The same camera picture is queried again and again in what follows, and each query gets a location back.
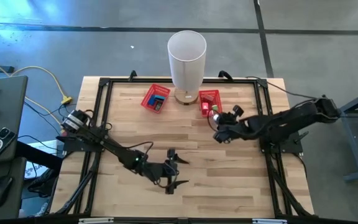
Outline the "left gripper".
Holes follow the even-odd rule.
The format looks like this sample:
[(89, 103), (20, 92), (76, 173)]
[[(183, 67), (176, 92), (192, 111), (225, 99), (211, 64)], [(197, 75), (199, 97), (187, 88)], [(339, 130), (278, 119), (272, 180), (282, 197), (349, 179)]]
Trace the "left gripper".
[[(185, 161), (179, 157), (179, 155), (176, 153), (176, 150), (174, 148), (170, 148), (167, 151), (167, 158), (173, 162), (177, 162), (181, 164), (189, 164), (188, 161)], [(167, 183), (165, 185), (161, 183), (163, 178), (166, 178), (167, 180)], [(159, 187), (163, 187), (163, 186), (167, 187), (165, 189), (166, 194), (174, 194), (175, 189), (179, 185), (188, 182), (188, 180), (179, 180), (179, 181), (176, 180), (172, 182), (171, 168), (169, 168), (166, 165), (166, 163), (162, 164), (162, 163), (155, 163), (155, 162), (149, 164), (149, 179)]]

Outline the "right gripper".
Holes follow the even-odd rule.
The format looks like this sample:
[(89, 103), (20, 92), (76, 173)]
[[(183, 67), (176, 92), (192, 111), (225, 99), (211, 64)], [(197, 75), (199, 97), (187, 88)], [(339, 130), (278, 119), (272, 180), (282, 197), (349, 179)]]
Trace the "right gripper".
[(218, 143), (228, 144), (229, 139), (243, 139), (244, 123), (233, 119), (241, 117), (243, 114), (244, 110), (239, 105), (235, 105), (232, 112), (221, 113), (221, 130), (214, 133), (214, 140)]

